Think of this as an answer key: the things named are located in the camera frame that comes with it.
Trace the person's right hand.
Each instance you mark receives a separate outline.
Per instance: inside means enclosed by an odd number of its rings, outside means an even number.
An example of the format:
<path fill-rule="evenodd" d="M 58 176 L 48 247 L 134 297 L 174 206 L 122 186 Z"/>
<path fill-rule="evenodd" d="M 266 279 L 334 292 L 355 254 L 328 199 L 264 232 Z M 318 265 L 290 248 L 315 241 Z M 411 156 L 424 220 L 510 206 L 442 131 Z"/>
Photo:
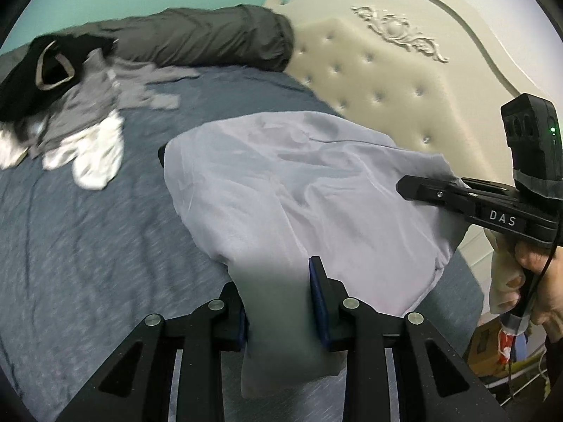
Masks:
<path fill-rule="evenodd" d="M 515 247 L 516 261 L 525 270 L 541 274 L 531 320 L 542 326 L 551 343 L 562 339 L 562 247 L 549 259 L 549 253 L 539 247 L 520 242 Z"/>

